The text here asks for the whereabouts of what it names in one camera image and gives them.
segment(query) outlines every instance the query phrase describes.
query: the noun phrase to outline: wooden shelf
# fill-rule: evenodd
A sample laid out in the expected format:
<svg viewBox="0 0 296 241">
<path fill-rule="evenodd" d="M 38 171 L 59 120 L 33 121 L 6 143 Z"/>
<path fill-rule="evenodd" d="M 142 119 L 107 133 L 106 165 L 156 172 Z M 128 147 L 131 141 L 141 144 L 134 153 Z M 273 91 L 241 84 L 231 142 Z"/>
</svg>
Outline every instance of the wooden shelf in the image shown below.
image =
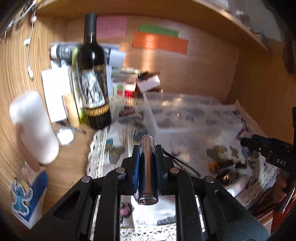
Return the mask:
<svg viewBox="0 0 296 241">
<path fill-rule="evenodd" d="M 47 0 L 40 5 L 37 14 L 73 19 L 90 11 L 99 15 L 141 15 L 175 20 L 205 30 L 238 47 L 269 52 L 261 39 L 241 21 L 204 0 Z"/>
</svg>

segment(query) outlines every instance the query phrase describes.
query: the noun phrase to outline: wine bottle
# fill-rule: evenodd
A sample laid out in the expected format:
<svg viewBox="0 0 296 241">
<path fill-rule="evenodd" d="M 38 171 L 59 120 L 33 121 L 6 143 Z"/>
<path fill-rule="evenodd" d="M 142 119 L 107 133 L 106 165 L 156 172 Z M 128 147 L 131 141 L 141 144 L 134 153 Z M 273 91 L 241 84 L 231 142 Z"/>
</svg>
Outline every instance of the wine bottle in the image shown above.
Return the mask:
<svg viewBox="0 0 296 241">
<path fill-rule="evenodd" d="M 89 124 L 99 130 L 111 124 L 105 53 L 96 42 L 95 13 L 84 19 L 84 42 L 76 59 L 81 98 Z"/>
</svg>

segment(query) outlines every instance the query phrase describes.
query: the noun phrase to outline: orange paper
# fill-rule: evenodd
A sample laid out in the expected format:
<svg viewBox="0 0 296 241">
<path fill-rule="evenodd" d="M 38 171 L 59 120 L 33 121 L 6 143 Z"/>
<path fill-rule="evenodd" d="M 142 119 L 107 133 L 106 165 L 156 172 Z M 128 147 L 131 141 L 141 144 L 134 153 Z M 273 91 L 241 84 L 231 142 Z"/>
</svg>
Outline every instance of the orange paper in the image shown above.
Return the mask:
<svg viewBox="0 0 296 241">
<path fill-rule="evenodd" d="M 133 47 L 135 48 L 163 49 L 187 54 L 187 46 L 188 40 L 163 34 L 135 32 L 133 35 Z"/>
</svg>

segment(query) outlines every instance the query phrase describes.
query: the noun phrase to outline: label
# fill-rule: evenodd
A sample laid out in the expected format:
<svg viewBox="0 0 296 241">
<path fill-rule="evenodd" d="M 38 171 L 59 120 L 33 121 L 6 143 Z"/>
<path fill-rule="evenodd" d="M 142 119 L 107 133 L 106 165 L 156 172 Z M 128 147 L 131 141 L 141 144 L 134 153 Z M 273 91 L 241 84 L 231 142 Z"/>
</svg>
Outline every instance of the label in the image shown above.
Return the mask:
<svg viewBox="0 0 296 241">
<path fill-rule="evenodd" d="M 276 160 L 276 163 L 281 164 L 281 165 L 283 165 L 283 166 L 286 165 L 286 162 L 283 161 L 283 160 L 280 160 L 280 159 L 277 159 L 277 160 Z"/>
<path fill-rule="evenodd" d="M 81 92 L 83 106 L 87 109 L 95 109 L 104 106 L 106 102 L 105 65 L 99 65 L 93 69 L 83 70 L 81 73 Z"/>
<path fill-rule="evenodd" d="M 59 46 L 59 58 L 60 59 L 72 59 L 71 53 L 72 53 L 73 46 Z"/>
<path fill-rule="evenodd" d="M 100 107 L 100 108 L 95 108 L 95 109 L 85 109 L 85 113 L 88 116 L 99 116 L 107 113 L 107 111 L 110 109 L 109 103 Z"/>
</svg>

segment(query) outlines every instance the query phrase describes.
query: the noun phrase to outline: metal cylinder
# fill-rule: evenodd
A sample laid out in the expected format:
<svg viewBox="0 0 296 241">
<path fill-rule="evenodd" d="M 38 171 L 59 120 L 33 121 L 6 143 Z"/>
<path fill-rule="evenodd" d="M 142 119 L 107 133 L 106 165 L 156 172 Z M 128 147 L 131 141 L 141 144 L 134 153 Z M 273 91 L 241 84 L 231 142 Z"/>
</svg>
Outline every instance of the metal cylinder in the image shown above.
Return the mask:
<svg viewBox="0 0 296 241">
<path fill-rule="evenodd" d="M 153 205 L 158 202 L 153 138 L 150 135 L 144 135 L 142 138 L 138 202 L 143 205 Z"/>
</svg>

